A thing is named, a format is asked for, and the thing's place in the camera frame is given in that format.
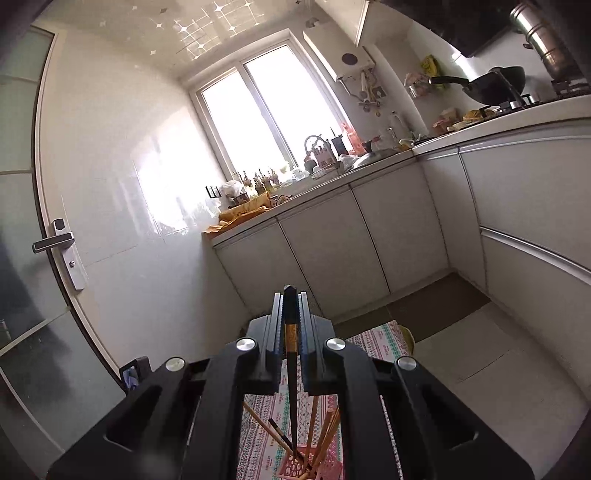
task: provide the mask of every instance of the orange cloth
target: orange cloth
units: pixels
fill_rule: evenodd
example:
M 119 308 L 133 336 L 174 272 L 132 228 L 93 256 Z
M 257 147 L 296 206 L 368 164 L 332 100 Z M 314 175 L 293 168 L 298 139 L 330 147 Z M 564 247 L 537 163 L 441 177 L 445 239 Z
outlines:
M 259 195 L 242 205 L 220 212 L 218 215 L 219 223 L 217 225 L 210 225 L 203 233 L 209 238 L 214 238 L 251 218 L 265 213 L 270 208 L 271 198 L 269 197 L 269 192 L 265 192 L 265 194 Z

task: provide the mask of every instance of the countertop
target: countertop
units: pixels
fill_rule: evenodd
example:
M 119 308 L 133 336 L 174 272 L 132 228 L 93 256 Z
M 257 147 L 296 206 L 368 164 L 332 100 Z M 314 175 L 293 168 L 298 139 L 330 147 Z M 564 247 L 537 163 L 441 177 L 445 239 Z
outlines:
M 500 134 L 511 130 L 532 127 L 534 125 L 547 124 L 552 122 L 559 122 L 571 119 L 590 118 L 591 117 L 591 95 L 568 98 L 564 100 L 557 100 L 555 102 L 538 105 L 536 107 L 528 108 L 521 112 L 511 113 L 509 115 L 501 116 L 493 120 L 473 125 L 465 128 L 459 132 L 447 134 L 443 137 L 434 138 L 428 142 L 422 143 L 412 150 L 402 152 L 391 157 L 379 160 L 376 163 L 367 165 L 362 168 L 353 170 L 345 175 L 333 179 L 331 181 L 322 183 L 317 187 L 304 192 L 288 202 L 285 202 L 261 215 L 245 222 L 237 227 L 218 235 L 212 240 L 212 245 L 215 247 L 222 242 L 225 242 L 232 237 L 242 233 L 266 220 L 272 219 L 302 203 L 308 202 L 316 197 L 331 192 L 334 189 L 351 184 L 354 181 L 362 179 L 368 175 L 374 174 L 412 159 L 417 155 L 424 155 L 426 153 L 440 150 L 442 148 L 449 148 L 455 145 L 477 140 L 479 138 L 488 137 L 490 135 Z

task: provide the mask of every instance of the black frying pan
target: black frying pan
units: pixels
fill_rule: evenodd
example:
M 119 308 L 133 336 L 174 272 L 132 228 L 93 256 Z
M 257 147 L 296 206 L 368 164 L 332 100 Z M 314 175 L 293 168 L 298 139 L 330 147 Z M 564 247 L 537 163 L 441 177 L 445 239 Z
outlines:
M 500 105 L 514 100 L 523 105 L 521 93 L 525 88 L 525 70 L 523 67 L 495 67 L 472 81 L 460 77 L 432 77 L 429 83 L 458 83 L 465 94 L 485 105 Z

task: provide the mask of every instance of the door handle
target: door handle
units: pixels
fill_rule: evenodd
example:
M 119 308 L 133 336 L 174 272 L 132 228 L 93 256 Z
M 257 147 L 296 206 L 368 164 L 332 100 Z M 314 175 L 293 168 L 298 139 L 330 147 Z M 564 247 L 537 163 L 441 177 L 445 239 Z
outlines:
M 39 254 L 52 248 L 59 249 L 61 257 L 66 263 L 66 270 L 76 290 L 83 290 L 86 287 L 86 272 L 78 256 L 75 246 L 76 239 L 70 232 L 66 221 L 63 218 L 57 218 L 51 223 L 55 235 L 48 236 L 33 244 L 33 253 Z
M 76 239 L 72 232 L 61 233 L 60 235 L 49 236 L 43 240 L 39 240 L 33 244 L 33 253 L 39 254 L 50 248 L 69 248 L 71 247 Z

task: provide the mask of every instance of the silver screw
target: silver screw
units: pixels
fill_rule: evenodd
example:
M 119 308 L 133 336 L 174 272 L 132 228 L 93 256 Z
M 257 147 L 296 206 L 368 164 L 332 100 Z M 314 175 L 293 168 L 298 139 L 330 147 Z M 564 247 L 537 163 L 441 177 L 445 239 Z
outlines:
M 417 367 L 417 361 L 411 356 L 402 356 L 397 361 L 398 366 L 403 370 L 414 370 Z
M 345 348 L 345 341 L 340 338 L 331 338 L 326 341 L 326 346 L 331 350 L 342 350 Z
M 236 348 L 242 352 L 248 352 L 252 350 L 256 345 L 256 342 L 252 338 L 241 338 L 236 342 Z
M 166 362 L 166 370 L 171 372 L 178 372 L 184 367 L 184 360 L 179 357 L 174 357 Z

